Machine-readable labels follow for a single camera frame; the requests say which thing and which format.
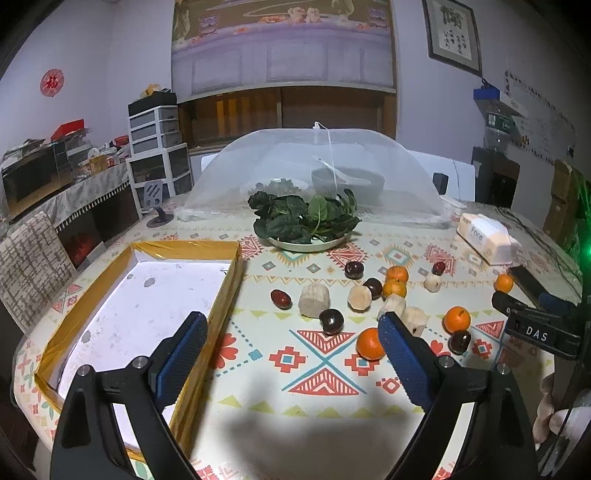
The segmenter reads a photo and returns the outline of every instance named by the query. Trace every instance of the food cover net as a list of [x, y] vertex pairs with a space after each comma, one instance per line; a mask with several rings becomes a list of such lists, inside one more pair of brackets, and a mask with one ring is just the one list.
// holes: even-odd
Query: food cover net
[[446, 221], [444, 204], [417, 160], [391, 138], [363, 129], [269, 129], [240, 137], [205, 169], [178, 215], [189, 220], [248, 210], [257, 190], [308, 201], [316, 193], [334, 198], [346, 188], [365, 221]]

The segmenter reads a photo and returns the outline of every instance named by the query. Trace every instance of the picture frame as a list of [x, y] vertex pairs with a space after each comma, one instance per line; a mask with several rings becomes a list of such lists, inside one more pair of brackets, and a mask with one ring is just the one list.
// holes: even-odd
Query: picture frame
[[456, 0], [423, 0], [429, 57], [482, 77], [474, 11]]

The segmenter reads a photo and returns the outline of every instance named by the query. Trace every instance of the spinach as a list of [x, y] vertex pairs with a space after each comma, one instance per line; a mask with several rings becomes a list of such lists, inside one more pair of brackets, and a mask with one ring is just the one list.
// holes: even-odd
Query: spinach
[[349, 189], [345, 189], [345, 195], [338, 195], [338, 200], [315, 195], [306, 203], [297, 195], [278, 197], [256, 192], [248, 199], [259, 217], [254, 231], [260, 238], [294, 244], [310, 244], [313, 238], [323, 242], [341, 238], [361, 221], [355, 215], [355, 195]]

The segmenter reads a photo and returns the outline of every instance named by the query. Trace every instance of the tissue box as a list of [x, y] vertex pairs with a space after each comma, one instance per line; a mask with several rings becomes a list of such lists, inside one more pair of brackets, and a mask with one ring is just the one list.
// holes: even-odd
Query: tissue box
[[482, 214], [464, 213], [457, 233], [490, 265], [510, 264], [519, 248], [519, 242], [509, 235], [502, 223]]

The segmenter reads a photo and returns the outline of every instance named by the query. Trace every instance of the chair cushion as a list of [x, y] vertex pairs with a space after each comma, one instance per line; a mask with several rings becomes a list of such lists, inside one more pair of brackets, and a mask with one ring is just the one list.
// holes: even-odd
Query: chair cushion
[[34, 326], [75, 272], [43, 212], [0, 244], [0, 299], [23, 332]]

